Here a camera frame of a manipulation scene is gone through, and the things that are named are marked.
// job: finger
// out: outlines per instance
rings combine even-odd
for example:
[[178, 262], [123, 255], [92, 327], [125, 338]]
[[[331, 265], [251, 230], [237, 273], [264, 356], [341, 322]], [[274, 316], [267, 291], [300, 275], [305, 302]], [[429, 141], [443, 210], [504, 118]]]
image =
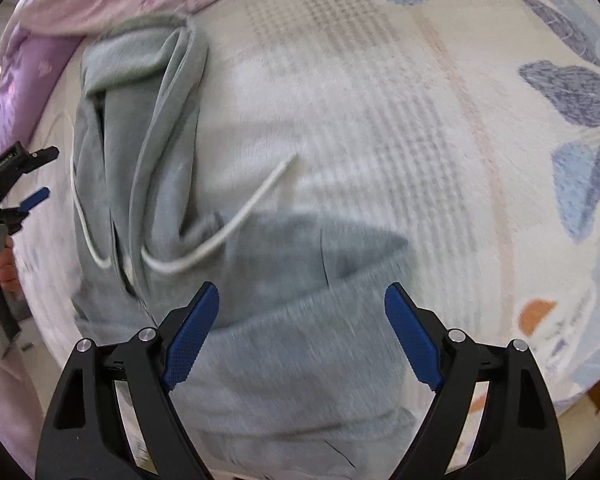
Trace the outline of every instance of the finger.
[[0, 268], [8, 266], [8, 265], [12, 266], [13, 264], [14, 264], [13, 251], [10, 248], [5, 247], [0, 252]]
[[20, 286], [20, 282], [18, 280], [9, 280], [8, 282], [0, 282], [0, 286], [2, 290], [6, 290], [7, 292], [12, 292], [16, 296], [22, 296], [22, 287]]
[[18, 273], [16, 268], [12, 265], [0, 267], [0, 282], [10, 282], [11, 280], [17, 280]]

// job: human hand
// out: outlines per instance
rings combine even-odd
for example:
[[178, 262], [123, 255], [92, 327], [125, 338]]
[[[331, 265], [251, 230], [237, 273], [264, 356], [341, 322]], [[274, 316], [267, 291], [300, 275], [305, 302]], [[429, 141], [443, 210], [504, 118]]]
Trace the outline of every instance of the human hand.
[[13, 240], [10, 236], [5, 238], [4, 249], [0, 252], [0, 285], [2, 290], [13, 294], [16, 298], [23, 296], [13, 257]]

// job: bed sheet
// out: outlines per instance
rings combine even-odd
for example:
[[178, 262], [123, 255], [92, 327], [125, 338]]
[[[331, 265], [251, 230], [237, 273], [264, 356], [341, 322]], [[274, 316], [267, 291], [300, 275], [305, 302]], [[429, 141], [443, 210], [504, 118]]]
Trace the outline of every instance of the bed sheet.
[[[560, 412], [599, 380], [595, 0], [221, 0], [199, 17], [211, 52], [200, 208], [239, 207], [262, 179], [258, 160], [278, 160], [292, 142], [293, 191], [263, 209], [319, 208], [404, 234], [416, 302], [476, 340], [528, 340]], [[55, 144], [60, 158], [10, 197], [52, 190], [16, 256], [61, 364], [80, 337], [68, 189], [79, 59], [30, 147]], [[249, 178], [232, 179], [245, 168]], [[405, 406], [422, 417], [430, 399], [408, 369]], [[458, 461], [483, 403], [478, 389]]]

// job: person's arm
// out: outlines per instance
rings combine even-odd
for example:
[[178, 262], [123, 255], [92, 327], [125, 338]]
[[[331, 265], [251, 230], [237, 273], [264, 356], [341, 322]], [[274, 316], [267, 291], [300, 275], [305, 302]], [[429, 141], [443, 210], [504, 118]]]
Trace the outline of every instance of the person's arm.
[[[0, 253], [0, 284], [5, 293], [22, 295], [10, 237]], [[0, 359], [0, 441], [32, 478], [42, 422], [35, 388], [24, 368], [20, 351], [13, 348]]]

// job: gray fabric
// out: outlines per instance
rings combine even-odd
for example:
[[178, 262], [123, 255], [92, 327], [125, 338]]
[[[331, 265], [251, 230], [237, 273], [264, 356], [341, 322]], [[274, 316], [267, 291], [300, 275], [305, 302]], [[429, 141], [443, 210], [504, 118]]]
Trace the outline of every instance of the gray fabric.
[[[173, 260], [235, 214], [195, 214], [205, 58], [190, 18], [155, 15], [84, 54], [75, 183], [111, 266], [96, 264], [76, 219], [81, 332], [98, 344], [125, 340], [211, 280], [218, 321], [172, 395], [203, 458], [252, 476], [388, 476], [414, 423], [400, 406], [406, 359], [382, 306], [385, 288], [407, 277], [403, 238], [317, 214], [258, 212], [192, 269], [166, 276], [142, 262], [143, 245]], [[131, 284], [119, 256], [131, 260]]]

